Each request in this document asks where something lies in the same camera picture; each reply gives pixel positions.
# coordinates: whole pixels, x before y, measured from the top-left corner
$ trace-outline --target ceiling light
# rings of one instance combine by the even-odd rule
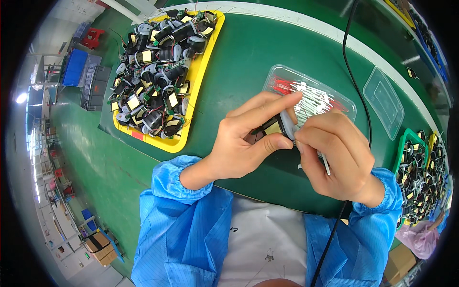
[[[27,94],[26,93],[22,93],[22,94],[19,95],[19,97],[17,97],[16,103],[22,104],[26,99],[27,99]]]

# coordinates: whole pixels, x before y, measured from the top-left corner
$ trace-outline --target red stool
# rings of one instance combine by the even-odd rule
[[[62,169],[56,169],[54,171],[54,175],[56,175],[56,177],[61,177],[62,176]]]
[[[86,37],[80,41],[83,46],[94,50],[99,45],[99,36],[105,33],[105,30],[96,29],[96,28],[89,28]]]

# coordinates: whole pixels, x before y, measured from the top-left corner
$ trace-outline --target hand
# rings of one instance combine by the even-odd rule
[[[384,185],[370,174],[375,163],[368,141],[340,111],[310,117],[295,133],[301,166],[314,190],[338,200],[378,206]],[[317,157],[322,152],[330,165],[328,176]]]
[[[435,219],[435,222],[428,228],[428,230],[432,231],[435,228],[437,228],[442,222],[443,218],[445,217],[445,213],[442,211],[438,216],[437,219]]]
[[[280,133],[260,137],[253,144],[245,139],[253,129],[283,110],[297,123],[293,106],[301,97],[301,93],[280,96],[261,92],[229,112],[220,122],[210,155],[186,168],[180,174],[180,182],[185,188],[197,190],[214,180],[240,178],[254,171],[274,151],[292,149],[292,141]]]

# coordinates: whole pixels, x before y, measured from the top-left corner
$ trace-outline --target clear plastic container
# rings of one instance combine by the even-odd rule
[[[313,79],[303,73],[295,71],[284,65],[274,65],[271,70],[269,71],[268,77],[266,78],[266,82],[264,83],[263,90],[282,94],[278,90],[276,90],[279,85],[288,83],[288,88],[290,88],[290,83],[296,82],[303,86],[311,87],[313,90],[317,90],[323,95],[326,95],[327,102],[330,103],[331,106],[340,109],[352,122],[355,120],[355,116],[357,115],[357,108],[353,101],[349,100],[342,94],[338,93],[336,90],[330,88],[329,86],[319,82],[316,79]],[[309,99],[303,97],[304,101],[310,102]],[[295,113],[298,117],[298,127],[301,127],[304,124],[305,119],[301,119],[306,113],[306,111],[302,108],[301,104],[298,103],[295,106]]]
[[[364,96],[393,141],[405,117],[405,110],[386,75],[375,67],[364,86]]]

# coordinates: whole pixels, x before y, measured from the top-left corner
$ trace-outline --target fingernail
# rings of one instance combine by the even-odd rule
[[[286,141],[279,141],[277,146],[281,149],[291,150],[292,147]]]
[[[299,141],[297,141],[297,140],[295,140],[295,143],[297,144],[297,148],[300,151],[300,153],[303,153],[304,152],[304,150],[303,150],[303,145],[304,144],[299,142]]]

